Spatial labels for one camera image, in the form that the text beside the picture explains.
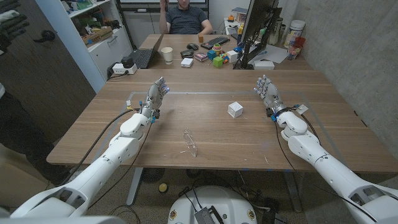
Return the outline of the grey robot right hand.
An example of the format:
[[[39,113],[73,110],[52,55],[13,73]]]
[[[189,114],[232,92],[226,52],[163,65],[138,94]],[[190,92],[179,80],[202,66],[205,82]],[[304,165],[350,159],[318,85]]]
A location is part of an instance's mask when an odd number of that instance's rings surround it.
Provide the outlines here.
[[[261,100],[266,106],[266,113],[268,117],[278,117],[281,113],[287,111],[277,87],[272,83],[272,80],[265,75],[257,79],[257,87],[254,91],[260,96]]]

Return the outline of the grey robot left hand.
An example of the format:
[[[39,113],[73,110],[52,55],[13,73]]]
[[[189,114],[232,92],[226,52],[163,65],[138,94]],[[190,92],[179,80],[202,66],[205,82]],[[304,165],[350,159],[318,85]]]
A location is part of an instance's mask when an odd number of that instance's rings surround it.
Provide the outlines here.
[[[169,90],[169,87],[165,84],[164,77],[160,77],[148,89],[146,98],[139,110],[139,113],[149,119],[159,119],[159,108],[162,105],[163,97],[169,92]]]

